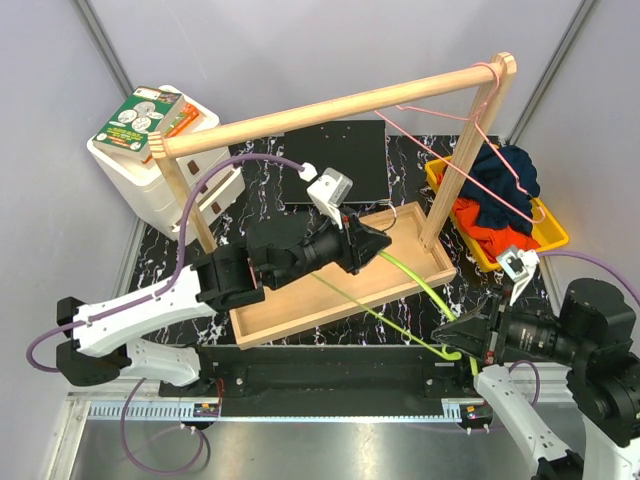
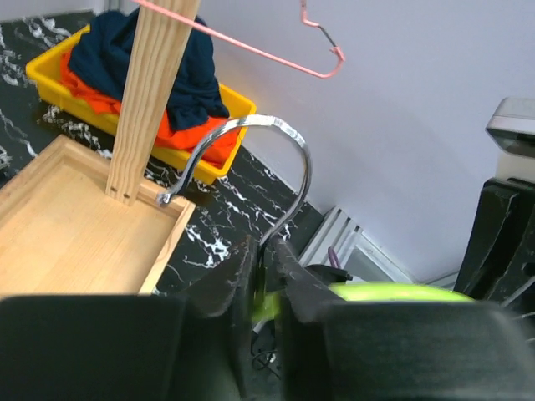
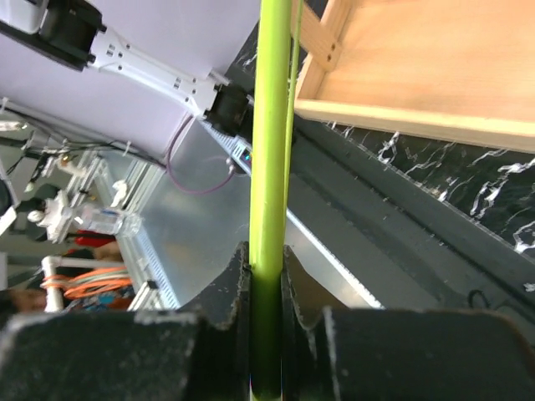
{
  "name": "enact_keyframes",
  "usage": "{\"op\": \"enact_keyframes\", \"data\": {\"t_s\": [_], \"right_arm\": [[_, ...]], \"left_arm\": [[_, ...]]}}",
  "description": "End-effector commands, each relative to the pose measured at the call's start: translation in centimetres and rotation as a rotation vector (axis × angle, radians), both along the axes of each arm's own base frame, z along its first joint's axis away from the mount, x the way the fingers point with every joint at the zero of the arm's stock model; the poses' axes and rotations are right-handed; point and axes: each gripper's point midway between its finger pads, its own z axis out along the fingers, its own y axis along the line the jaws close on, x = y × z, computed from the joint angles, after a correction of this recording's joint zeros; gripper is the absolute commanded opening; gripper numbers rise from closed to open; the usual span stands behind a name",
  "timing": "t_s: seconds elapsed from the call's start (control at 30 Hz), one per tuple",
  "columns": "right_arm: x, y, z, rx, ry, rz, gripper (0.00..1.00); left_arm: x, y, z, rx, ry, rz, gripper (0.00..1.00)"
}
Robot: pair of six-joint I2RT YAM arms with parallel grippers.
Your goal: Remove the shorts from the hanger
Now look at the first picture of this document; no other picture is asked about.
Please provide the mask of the orange shorts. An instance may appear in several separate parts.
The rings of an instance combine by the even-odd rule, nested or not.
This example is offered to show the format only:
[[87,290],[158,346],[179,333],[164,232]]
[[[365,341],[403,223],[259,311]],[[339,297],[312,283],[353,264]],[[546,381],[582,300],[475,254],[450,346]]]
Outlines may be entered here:
[[[517,189],[515,179],[506,170],[471,172],[470,176],[523,215],[532,216],[529,196]],[[474,239],[491,262],[511,246],[522,250],[540,247],[532,236],[530,222],[469,180],[455,200],[452,213],[459,230]]]

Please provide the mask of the navy blue shorts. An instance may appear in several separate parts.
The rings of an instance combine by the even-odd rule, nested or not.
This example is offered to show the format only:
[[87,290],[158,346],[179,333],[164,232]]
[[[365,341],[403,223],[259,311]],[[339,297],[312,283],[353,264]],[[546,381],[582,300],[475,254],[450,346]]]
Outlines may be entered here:
[[[479,150],[469,176],[518,209],[523,215],[532,218],[531,198],[537,198],[540,195],[540,186],[537,182],[537,170],[529,154],[514,145],[500,147],[498,152],[518,175],[519,184],[525,193],[516,187],[515,177],[487,144]],[[479,213],[476,217],[478,226],[495,230],[511,227],[525,235],[532,233],[532,223],[494,199],[475,183],[466,180],[460,190],[460,196],[478,204]]]

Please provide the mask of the pink wire hanger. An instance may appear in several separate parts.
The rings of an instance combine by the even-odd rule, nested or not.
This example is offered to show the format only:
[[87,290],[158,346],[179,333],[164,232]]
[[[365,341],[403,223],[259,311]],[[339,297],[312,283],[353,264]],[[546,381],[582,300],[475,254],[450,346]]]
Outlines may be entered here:
[[[485,133],[485,131],[483,130],[483,128],[479,124],[479,120],[480,120],[481,115],[488,108],[490,101],[496,95],[497,90],[500,87],[500,74],[489,63],[477,62],[477,63],[473,64],[473,67],[483,67],[483,68],[486,68],[487,70],[489,70],[491,72],[491,74],[492,74],[492,77],[493,77],[494,86],[491,88],[488,96],[481,103],[481,105],[479,107],[477,107],[476,110],[473,111],[468,117],[460,117],[460,116],[446,114],[446,113],[443,113],[443,112],[438,112],[438,111],[433,111],[433,110],[428,110],[428,109],[423,109],[423,108],[418,108],[418,107],[413,107],[413,106],[404,107],[404,106],[401,106],[401,105],[396,105],[396,108],[398,110],[401,110],[401,111],[412,110],[412,111],[417,111],[417,112],[420,112],[420,113],[439,116],[439,117],[443,117],[443,118],[449,118],[449,119],[453,119],[453,120],[471,122],[472,125],[474,126],[476,132],[484,140],[484,143],[487,144],[490,147],[490,149],[493,151],[493,153],[499,158],[499,160],[501,161],[502,165],[511,174],[511,176],[514,179],[516,189],[519,192],[521,192],[522,194],[524,194],[527,197],[528,200],[532,200],[533,197],[531,196],[531,194],[524,187],[521,186],[520,177],[517,174],[516,170],[506,160],[506,158],[499,152],[498,148],[494,144],[492,144],[490,142],[490,140],[488,138],[488,135]],[[495,201],[499,202],[500,204],[502,204],[503,206],[505,206],[506,208],[508,208],[509,210],[514,212],[515,214],[517,214],[519,217],[521,217],[524,220],[526,220],[527,222],[531,223],[532,225],[536,225],[536,224],[539,224],[543,220],[546,219],[546,213],[545,213],[545,210],[542,207],[538,206],[538,212],[540,213],[540,217],[539,218],[535,218],[533,216],[525,215],[521,210],[519,210],[518,208],[516,208],[511,203],[509,203],[506,200],[504,200],[503,198],[501,198],[499,195],[497,195],[495,192],[493,192],[492,190],[487,188],[485,185],[480,183],[478,180],[474,179],[469,174],[464,173],[459,167],[455,166],[451,161],[446,160],[444,157],[439,156],[438,154],[436,154],[430,148],[427,148],[425,145],[422,145],[411,134],[409,134],[406,130],[401,128],[398,124],[396,124],[395,122],[390,120],[387,116],[383,115],[380,111],[375,110],[374,113],[380,119],[382,119],[385,123],[391,125],[394,129],[396,129],[397,131],[402,133],[404,136],[409,137],[414,143],[418,144],[421,148],[423,148],[424,150],[430,152],[431,154],[436,156],[438,159],[442,160],[447,166],[452,167],[457,173],[461,174],[467,181],[472,182],[476,187],[478,187],[480,190],[484,191],[492,199],[494,199]]]

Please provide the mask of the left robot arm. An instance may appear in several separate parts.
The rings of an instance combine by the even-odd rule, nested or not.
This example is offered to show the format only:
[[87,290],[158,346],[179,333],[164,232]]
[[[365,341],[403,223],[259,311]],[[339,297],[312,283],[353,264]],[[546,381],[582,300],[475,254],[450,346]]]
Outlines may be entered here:
[[356,275],[389,247],[391,237],[346,209],[314,225],[299,214],[251,225],[238,242],[217,247],[165,282],[96,304],[67,297],[60,321],[74,328],[56,348],[56,367],[74,386],[121,376],[158,380],[196,396],[215,386],[216,372],[193,347],[144,340],[147,333],[192,318],[214,316],[264,301],[267,291],[335,264]]

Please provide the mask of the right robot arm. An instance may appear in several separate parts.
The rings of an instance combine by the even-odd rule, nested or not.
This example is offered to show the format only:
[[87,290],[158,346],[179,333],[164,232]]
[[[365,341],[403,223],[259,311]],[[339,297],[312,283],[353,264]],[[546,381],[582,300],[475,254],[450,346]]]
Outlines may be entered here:
[[[507,295],[497,289],[476,309],[433,331],[433,340],[478,361],[454,371],[457,390],[489,404],[534,479],[638,478],[639,358],[631,350],[636,315],[623,293],[601,280],[574,280],[557,316],[515,308]],[[567,367],[567,387],[585,427],[584,454],[563,442],[516,392],[507,350]]]

